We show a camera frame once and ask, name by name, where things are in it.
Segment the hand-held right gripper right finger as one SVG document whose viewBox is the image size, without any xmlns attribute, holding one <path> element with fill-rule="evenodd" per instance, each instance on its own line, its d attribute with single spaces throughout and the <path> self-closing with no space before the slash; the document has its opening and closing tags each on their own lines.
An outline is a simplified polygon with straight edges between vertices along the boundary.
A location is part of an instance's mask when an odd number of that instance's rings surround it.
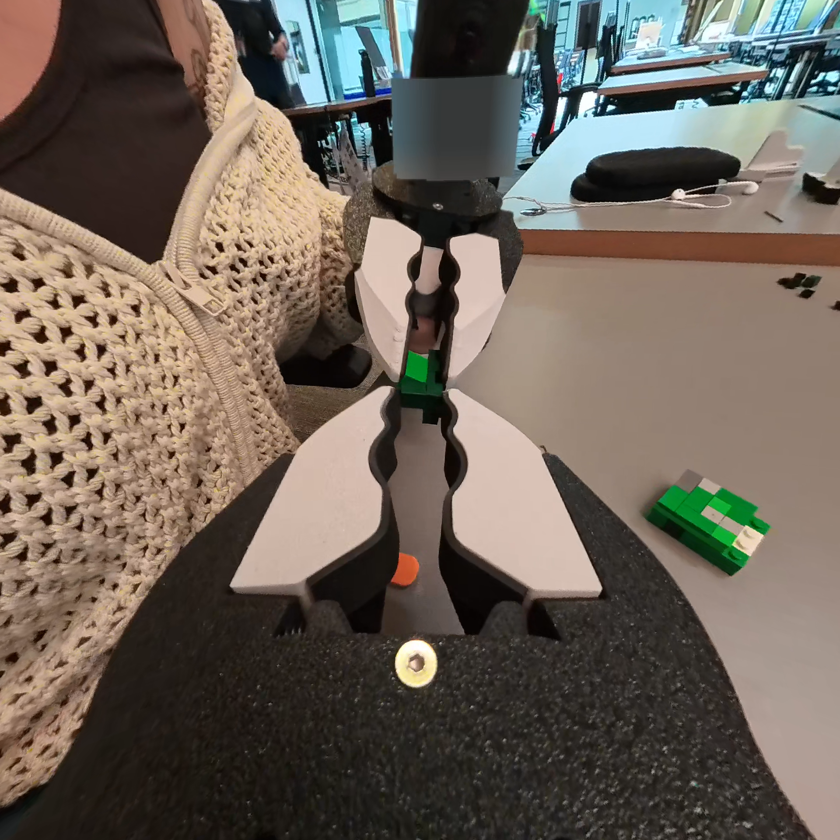
<svg viewBox="0 0 840 840">
<path fill-rule="evenodd" d="M 513 604 L 527 632 L 553 635 L 546 602 L 597 600 L 603 587 L 542 450 L 462 391 L 444 393 L 441 428 L 438 568 L 464 633 Z"/>
</svg>

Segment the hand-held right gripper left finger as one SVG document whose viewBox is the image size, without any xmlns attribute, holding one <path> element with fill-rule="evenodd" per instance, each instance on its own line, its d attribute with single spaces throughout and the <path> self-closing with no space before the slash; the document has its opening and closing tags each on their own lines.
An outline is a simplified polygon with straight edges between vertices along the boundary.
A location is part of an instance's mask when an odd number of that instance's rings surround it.
<svg viewBox="0 0 840 840">
<path fill-rule="evenodd" d="M 230 588 L 283 595 L 308 611 L 336 602 L 356 633 L 382 630 L 400 536 L 389 479 L 402 408 L 380 386 L 320 427 L 298 449 Z"/>
</svg>

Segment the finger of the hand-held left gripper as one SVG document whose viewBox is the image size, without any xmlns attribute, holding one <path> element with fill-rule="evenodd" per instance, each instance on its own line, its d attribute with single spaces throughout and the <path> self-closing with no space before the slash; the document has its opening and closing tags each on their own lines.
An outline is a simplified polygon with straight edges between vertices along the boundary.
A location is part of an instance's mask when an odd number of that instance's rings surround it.
<svg viewBox="0 0 840 840">
<path fill-rule="evenodd" d="M 496 238 L 478 233 L 453 237 L 448 241 L 448 255 L 456 272 L 449 290 L 453 309 L 445 333 L 446 389 L 455 387 L 485 349 L 506 297 Z"/>
<path fill-rule="evenodd" d="M 423 253 L 421 236 L 392 219 L 370 221 L 363 258 L 354 274 L 355 297 L 369 348 L 388 379 L 398 383 L 411 328 L 411 274 Z"/>
</svg>

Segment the small bright green lego brick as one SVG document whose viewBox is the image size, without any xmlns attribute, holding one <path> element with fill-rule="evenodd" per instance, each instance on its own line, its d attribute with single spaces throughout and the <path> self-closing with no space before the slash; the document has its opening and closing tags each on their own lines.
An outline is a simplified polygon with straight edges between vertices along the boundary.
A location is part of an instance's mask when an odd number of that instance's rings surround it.
<svg viewBox="0 0 840 840">
<path fill-rule="evenodd" d="M 410 396 L 440 396 L 443 393 L 437 350 L 430 350 L 426 354 L 411 350 L 407 352 L 400 390 L 402 394 Z"/>
</svg>

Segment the green white tiled lego block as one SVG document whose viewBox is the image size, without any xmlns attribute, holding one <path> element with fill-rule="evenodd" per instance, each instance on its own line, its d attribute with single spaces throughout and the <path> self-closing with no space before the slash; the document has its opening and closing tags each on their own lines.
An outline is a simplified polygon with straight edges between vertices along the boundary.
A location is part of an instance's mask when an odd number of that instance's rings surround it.
<svg viewBox="0 0 840 840">
<path fill-rule="evenodd" d="M 691 469 L 653 503 L 646 520 L 728 576 L 746 566 L 771 530 L 756 505 Z"/>
</svg>

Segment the black oval pad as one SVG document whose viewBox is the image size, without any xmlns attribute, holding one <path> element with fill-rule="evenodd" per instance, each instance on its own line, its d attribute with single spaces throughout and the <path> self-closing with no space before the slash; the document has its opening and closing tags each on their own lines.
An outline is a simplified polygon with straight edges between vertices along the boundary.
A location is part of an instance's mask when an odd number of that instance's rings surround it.
<svg viewBox="0 0 840 840">
<path fill-rule="evenodd" d="M 680 177 L 666 182 L 644 182 L 632 185 L 598 184 L 587 175 L 578 175 L 571 184 L 570 195 L 578 203 L 635 203 L 669 198 L 675 191 L 691 194 L 715 192 L 722 176 Z"/>
<path fill-rule="evenodd" d="M 643 186 L 708 186 L 733 179 L 742 164 L 736 156 L 706 147 L 628 150 L 601 154 L 584 174 L 594 185 L 629 189 Z"/>
</svg>

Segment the white printed bag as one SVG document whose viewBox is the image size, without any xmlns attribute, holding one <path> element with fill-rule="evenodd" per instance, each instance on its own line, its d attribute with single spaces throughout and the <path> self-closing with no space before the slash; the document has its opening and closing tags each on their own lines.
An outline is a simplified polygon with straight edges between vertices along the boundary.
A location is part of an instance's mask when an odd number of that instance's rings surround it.
<svg viewBox="0 0 840 840">
<path fill-rule="evenodd" d="M 354 141 L 346 122 L 340 124 L 338 139 L 332 139 L 332 156 L 337 166 L 339 181 L 352 193 L 370 180 L 365 163 L 354 148 Z"/>
</svg>

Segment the brown office desk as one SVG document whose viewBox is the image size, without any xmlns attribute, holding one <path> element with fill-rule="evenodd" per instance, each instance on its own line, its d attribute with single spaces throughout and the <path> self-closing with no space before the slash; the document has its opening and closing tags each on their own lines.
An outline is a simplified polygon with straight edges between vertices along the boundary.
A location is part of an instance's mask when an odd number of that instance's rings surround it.
<svg viewBox="0 0 840 840">
<path fill-rule="evenodd" d="M 594 115 L 669 111 L 694 100 L 710 107 L 739 104 L 749 85 L 767 76 L 765 68 L 736 62 L 617 75 L 598 88 Z"/>
<path fill-rule="evenodd" d="M 393 160 L 392 94 L 343 101 L 328 101 L 308 106 L 282 109 L 282 113 L 299 137 L 303 160 L 318 177 L 329 185 L 328 173 L 320 151 L 320 139 L 326 139 L 337 122 L 355 116 L 360 124 L 371 128 L 371 141 L 376 165 Z"/>
<path fill-rule="evenodd" d="M 700 47 L 701 45 L 694 45 L 679 49 L 675 47 L 635 51 L 619 59 L 607 72 L 607 76 L 617 77 L 657 70 L 706 67 L 732 57 L 732 53 L 727 49 L 708 51 Z"/>
</svg>

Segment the cream knit sweater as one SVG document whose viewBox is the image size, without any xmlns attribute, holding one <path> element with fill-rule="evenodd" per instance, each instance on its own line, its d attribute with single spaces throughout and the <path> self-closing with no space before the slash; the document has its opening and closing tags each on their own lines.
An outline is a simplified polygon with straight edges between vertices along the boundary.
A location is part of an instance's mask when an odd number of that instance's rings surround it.
<svg viewBox="0 0 840 840">
<path fill-rule="evenodd" d="M 361 335 L 345 199 L 203 5 L 211 138 L 161 258 L 2 188 L 2 812 L 54 775 L 178 551 L 298 447 L 279 363 Z"/>
</svg>

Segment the grey wood-edged table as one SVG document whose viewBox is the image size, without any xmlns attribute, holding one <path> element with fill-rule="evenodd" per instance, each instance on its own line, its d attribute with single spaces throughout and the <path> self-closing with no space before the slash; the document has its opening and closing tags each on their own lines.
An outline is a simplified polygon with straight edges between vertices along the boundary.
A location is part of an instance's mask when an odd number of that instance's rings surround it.
<svg viewBox="0 0 840 840">
<path fill-rule="evenodd" d="M 513 184 L 503 207 L 528 255 L 838 267 L 838 206 L 816 203 L 801 189 L 804 172 L 827 172 L 838 161 L 838 118 L 826 115 L 833 107 L 838 97 L 576 120 Z M 790 144 L 804 146 L 800 170 L 762 184 L 753 196 L 734 197 L 720 211 L 631 206 L 529 217 L 520 214 L 527 204 L 510 199 L 570 202 L 573 179 L 610 152 L 707 146 L 748 163 L 779 129 L 788 131 Z"/>
</svg>

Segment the black undershirt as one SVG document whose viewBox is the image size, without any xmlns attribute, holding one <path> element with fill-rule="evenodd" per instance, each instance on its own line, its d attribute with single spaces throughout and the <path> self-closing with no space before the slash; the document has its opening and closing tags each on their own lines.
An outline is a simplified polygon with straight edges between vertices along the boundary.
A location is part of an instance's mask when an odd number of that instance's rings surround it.
<svg viewBox="0 0 840 840">
<path fill-rule="evenodd" d="M 144 262 L 209 140 L 196 1 L 3 1 L 1 186 Z"/>
</svg>

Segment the white wired earphones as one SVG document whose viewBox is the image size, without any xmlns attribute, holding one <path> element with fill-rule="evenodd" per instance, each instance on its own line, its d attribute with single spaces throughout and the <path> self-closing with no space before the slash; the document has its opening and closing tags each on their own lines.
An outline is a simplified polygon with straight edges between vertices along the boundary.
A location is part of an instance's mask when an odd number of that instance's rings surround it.
<svg viewBox="0 0 840 840">
<path fill-rule="evenodd" d="M 732 205 L 736 196 L 753 196 L 760 190 L 760 184 L 754 181 L 720 181 L 715 185 L 704 185 L 690 190 L 677 188 L 665 197 L 644 201 L 578 202 L 550 203 L 531 196 L 511 196 L 514 202 L 525 203 L 527 208 L 520 214 L 539 217 L 548 214 L 568 214 L 585 209 L 607 209 L 624 207 L 680 207 L 698 211 L 720 211 Z"/>
</svg>

